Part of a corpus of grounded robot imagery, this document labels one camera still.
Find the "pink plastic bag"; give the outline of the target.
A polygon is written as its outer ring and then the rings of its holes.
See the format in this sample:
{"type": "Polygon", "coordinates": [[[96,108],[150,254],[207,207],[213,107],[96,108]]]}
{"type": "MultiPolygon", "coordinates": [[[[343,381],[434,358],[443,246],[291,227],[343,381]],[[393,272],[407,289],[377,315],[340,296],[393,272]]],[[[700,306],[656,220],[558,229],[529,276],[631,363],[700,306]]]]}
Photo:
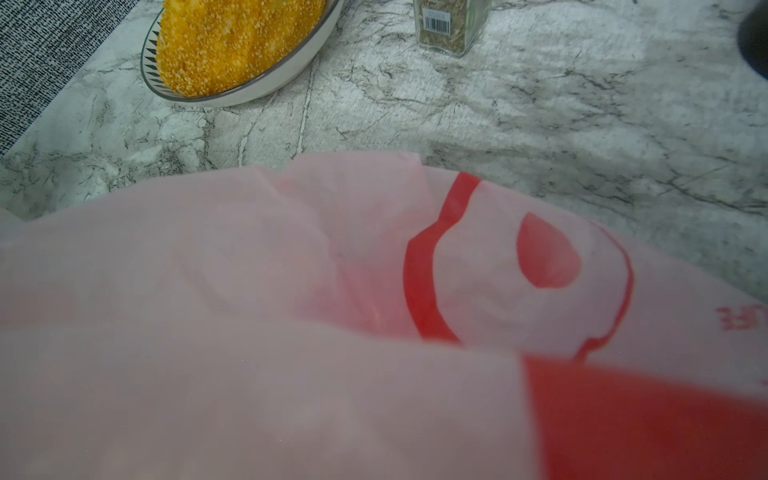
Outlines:
{"type": "Polygon", "coordinates": [[[5,479],[763,479],[767,307],[411,154],[1,231],[5,479]]]}

